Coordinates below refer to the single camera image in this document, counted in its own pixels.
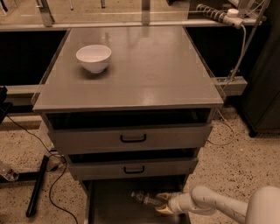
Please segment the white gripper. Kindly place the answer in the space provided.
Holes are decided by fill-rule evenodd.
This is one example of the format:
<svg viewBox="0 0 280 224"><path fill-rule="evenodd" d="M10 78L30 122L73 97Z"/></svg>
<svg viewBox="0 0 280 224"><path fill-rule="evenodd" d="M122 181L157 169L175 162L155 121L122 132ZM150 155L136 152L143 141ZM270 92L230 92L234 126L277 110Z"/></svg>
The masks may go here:
<svg viewBox="0 0 280 224"><path fill-rule="evenodd" d="M189 192L161 192L157 198L168 201L168 206L163 204L156 207L161 214L185 214L191 210L192 198Z"/></svg>

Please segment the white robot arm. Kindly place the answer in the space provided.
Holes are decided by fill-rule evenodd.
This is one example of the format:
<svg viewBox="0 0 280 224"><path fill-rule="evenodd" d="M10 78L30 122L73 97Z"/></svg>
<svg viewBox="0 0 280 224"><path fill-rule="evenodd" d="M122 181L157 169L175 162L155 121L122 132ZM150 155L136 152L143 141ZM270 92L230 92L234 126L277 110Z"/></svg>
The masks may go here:
<svg viewBox="0 0 280 224"><path fill-rule="evenodd" d="M161 214L210 215L216 210L239 224L280 224L280 189L264 186L256 190L248 203L218 194L198 185L190 192L164 192L157 195L164 200L156 210Z"/></svg>

